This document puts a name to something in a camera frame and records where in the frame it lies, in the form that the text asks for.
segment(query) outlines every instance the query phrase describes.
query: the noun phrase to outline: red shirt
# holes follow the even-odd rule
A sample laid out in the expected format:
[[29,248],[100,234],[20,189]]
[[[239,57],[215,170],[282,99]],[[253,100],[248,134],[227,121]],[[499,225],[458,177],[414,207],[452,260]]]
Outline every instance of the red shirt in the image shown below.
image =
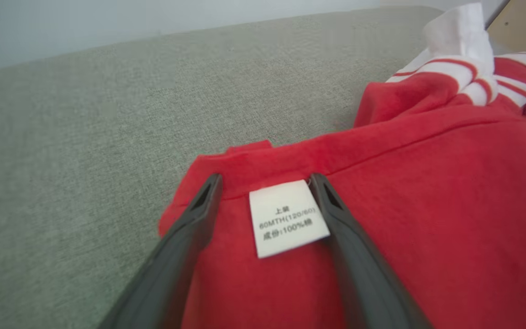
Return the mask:
[[[516,64],[497,61],[495,74]],[[207,177],[222,174],[184,327],[345,326],[327,245],[261,260],[255,250],[249,192],[318,172],[434,327],[526,328],[526,112],[492,88],[473,106],[451,75],[411,73],[370,84],[354,129],[199,156],[159,223],[163,235]]]

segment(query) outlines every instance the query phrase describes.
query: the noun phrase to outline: gray couch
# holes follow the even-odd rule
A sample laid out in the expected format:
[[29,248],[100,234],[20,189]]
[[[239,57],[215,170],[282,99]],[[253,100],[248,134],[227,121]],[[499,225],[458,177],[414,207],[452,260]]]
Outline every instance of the gray couch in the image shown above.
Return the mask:
[[263,21],[0,69],[0,328],[92,328],[198,154],[352,127],[436,9]]

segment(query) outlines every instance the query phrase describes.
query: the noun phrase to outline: red and white striped fabric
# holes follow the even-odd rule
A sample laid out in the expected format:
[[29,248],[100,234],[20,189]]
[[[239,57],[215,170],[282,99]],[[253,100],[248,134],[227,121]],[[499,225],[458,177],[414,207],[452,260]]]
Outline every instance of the red and white striped fabric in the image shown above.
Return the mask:
[[469,4],[430,22],[428,49],[386,83],[367,86],[355,127],[459,105],[526,116],[526,53],[493,57],[482,21],[481,5]]

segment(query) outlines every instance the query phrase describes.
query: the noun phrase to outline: red garment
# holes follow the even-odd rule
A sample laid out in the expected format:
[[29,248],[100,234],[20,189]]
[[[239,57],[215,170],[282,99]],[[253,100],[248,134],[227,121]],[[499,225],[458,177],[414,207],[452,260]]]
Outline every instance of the red garment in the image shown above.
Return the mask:
[[326,244],[262,260],[255,250],[249,192],[315,172],[434,327],[526,328],[526,116],[504,95],[473,106],[449,75],[409,75],[369,84],[355,129],[196,159],[159,223],[163,235],[207,177],[223,175],[185,328],[344,327]]

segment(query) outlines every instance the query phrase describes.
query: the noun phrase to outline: gray fabric upholstery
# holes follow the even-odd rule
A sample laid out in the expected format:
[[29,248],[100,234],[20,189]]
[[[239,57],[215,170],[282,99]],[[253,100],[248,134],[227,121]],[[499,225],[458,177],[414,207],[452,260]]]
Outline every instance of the gray fabric upholstery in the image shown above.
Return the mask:
[[198,154],[352,126],[440,11],[263,21],[0,69],[0,328],[92,328]]

